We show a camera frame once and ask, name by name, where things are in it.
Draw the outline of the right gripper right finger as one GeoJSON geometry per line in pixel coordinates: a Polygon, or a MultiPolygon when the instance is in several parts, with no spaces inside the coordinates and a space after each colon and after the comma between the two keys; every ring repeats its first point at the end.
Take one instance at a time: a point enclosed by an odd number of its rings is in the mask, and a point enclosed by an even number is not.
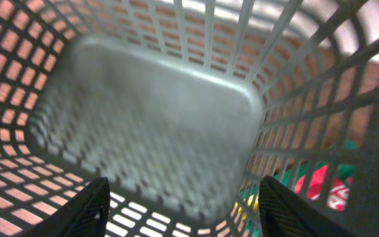
{"type": "Polygon", "coordinates": [[[352,237],[271,176],[260,183],[259,215],[266,237],[352,237]]]}

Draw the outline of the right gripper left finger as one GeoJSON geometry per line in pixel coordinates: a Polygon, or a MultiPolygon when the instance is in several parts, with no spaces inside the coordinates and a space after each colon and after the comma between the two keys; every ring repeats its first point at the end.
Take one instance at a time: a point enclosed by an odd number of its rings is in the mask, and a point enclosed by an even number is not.
{"type": "Polygon", "coordinates": [[[25,232],[23,237],[104,237],[111,195],[109,181],[91,181],[48,219],[25,232]]]}

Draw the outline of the green Nescafe 3in1 bag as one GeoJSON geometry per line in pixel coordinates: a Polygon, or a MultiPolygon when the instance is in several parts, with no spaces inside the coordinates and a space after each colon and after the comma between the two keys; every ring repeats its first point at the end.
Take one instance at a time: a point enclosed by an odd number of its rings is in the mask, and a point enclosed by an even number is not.
{"type": "MultiPolygon", "coordinates": [[[[320,197],[322,185],[324,184],[324,178],[326,176],[328,165],[325,162],[320,162],[316,165],[315,171],[312,175],[312,179],[309,183],[307,190],[307,198],[316,201],[320,197]]],[[[348,200],[350,186],[353,183],[353,174],[355,167],[353,165],[340,165],[338,167],[338,174],[332,184],[329,197],[327,200],[327,206],[335,211],[344,211],[348,200]]],[[[302,164],[298,170],[297,178],[295,179],[295,193],[299,193],[303,187],[304,179],[308,171],[308,164],[302,164]]],[[[255,194],[258,192],[258,187],[254,186],[249,190],[240,192],[243,200],[248,199],[247,204],[253,208],[254,211],[258,210],[259,202],[256,199],[252,204],[255,194]]]]}

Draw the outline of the grey plastic basket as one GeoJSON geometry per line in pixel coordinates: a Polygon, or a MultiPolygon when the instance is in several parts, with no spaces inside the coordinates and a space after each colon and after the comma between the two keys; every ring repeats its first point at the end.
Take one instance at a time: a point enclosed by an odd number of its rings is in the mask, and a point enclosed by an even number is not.
{"type": "Polygon", "coordinates": [[[0,1],[0,236],[99,177],[105,236],[263,236],[266,176],[379,236],[379,1],[0,1]]]}

